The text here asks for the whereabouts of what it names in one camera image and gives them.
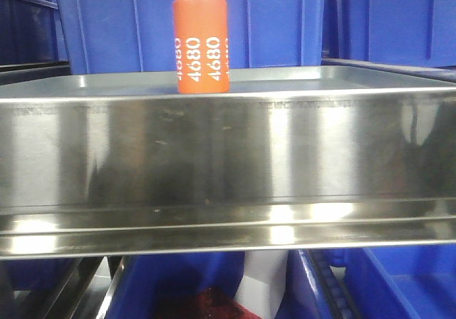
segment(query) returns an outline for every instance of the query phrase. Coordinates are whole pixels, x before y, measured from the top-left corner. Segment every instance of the shiny metal surface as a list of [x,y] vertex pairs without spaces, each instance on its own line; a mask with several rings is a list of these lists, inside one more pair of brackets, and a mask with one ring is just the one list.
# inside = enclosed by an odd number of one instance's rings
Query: shiny metal surface
[[80,210],[1,227],[0,258],[434,244],[456,242],[456,200]]
[[0,85],[70,74],[68,62],[0,66]]
[[[455,84],[340,66],[232,80],[217,95],[175,94],[174,73],[1,86],[1,256],[454,239],[424,226],[452,206],[407,221],[413,206],[370,199],[456,197]],[[275,243],[261,206],[297,202],[354,202],[357,221],[309,217]],[[391,215],[404,222],[376,220]]]
[[354,61],[351,59],[324,58],[324,65],[328,66],[351,66],[355,68],[369,68],[371,70],[402,73],[415,77],[424,77],[446,82],[456,83],[456,70],[444,68],[424,68],[421,66],[402,66],[391,64],[371,63],[370,61]]
[[114,296],[115,292],[117,291],[117,288],[118,288],[120,282],[122,281],[123,274],[129,263],[130,263],[129,256],[124,256],[120,260],[119,266],[116,269],[115,274],[113,276],[113,280],[112,280],[111,284],[109,285],[109,289],[105,294],[105,297],[103,299],[103,302],[101,303],[100,308],[98,309],[96,319],[106,318],[106,314],[108,313],[109,307],[113,300],[113,296]]

